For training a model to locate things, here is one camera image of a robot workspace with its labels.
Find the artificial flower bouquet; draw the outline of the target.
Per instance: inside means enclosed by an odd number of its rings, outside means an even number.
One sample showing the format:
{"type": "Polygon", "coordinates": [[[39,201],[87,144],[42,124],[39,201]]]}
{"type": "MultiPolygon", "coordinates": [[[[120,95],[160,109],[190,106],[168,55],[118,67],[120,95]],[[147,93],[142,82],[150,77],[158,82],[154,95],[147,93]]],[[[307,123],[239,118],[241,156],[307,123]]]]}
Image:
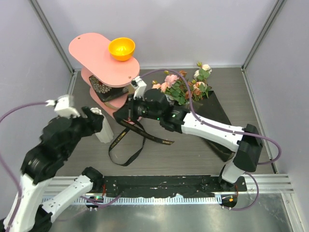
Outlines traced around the artificial flower bouquet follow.
{"type": "Polygon", "coordinates": [[[152,88],[161,90],[170,103],[178,105],[186,105],[189,100],[196,102],[207,99],[212,89],[207,83],[212,68],[201,62],[198,62],[197,66],[198,69],[195,71],[192,80],[186,78],[187,72],[185,71],[179,71],[178,75],[164,71],[166,74],[164,82],[158,83],[154,80],[152,88]]]}

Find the black wrapping paper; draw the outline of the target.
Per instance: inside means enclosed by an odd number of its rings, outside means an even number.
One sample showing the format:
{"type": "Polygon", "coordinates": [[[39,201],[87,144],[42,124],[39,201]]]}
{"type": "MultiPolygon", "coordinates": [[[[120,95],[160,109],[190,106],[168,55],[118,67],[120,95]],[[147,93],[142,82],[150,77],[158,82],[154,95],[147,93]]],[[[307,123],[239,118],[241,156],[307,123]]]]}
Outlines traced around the black wrapping paper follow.
{"type": "MultiPolygon", "coordinates": [[[[210,120],[218,121],[223,124],[231,125],[231,122],[222,108],[214,91],[208,92],[208,98],[203,98],[198,101],[193,101],[193,108],[196,114],[208,118],[210,120]]],[[[234,156],[234,152],[225,146],[201,138],[205,144],[220,158],[221,161],[227,162],[234,156]]]]}

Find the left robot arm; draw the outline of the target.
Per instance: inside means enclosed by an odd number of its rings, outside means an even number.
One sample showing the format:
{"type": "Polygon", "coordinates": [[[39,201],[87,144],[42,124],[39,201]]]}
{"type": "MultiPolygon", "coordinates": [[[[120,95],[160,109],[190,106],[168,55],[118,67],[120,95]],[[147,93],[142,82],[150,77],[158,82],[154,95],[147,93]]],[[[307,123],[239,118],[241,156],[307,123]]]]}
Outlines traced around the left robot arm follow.
{"type": "Polygon", "coordinates": [[[60,214],[78,197],[97,193],[103,186],[103,175],[92,167],[65,190],[43,203],[45,189],[71,156],[83,137],[100,132],[104,116],[83,107],[85,117],[53,118],[43,128],[40,143],[25,156],[21,166],[19,190],[8,216],[2,219],[2,232],[47,232],[60,214]]]}

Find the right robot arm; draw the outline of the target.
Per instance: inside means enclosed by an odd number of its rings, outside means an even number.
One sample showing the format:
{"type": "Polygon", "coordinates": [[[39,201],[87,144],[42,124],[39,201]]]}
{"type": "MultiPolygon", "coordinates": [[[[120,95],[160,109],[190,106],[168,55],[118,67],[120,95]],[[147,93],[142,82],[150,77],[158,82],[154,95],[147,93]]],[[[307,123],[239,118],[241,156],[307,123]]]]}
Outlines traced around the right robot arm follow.
{"type": "Polygon", "coordinates": [[[234,127],[204,118],[181,106],[170,105],[158,89],[150,89],[142,97],[128,95],[126,103],[113,117],[120,125],[156,143],[172,144],[142,129],[138,122],[140,117],[158,120],[170,132],[198,136],[228,148],[235,154],[219,174],[218,185],[224,191],[231,190],[241,175],[255,172],[263,148],[255,126],[234,127]]]}

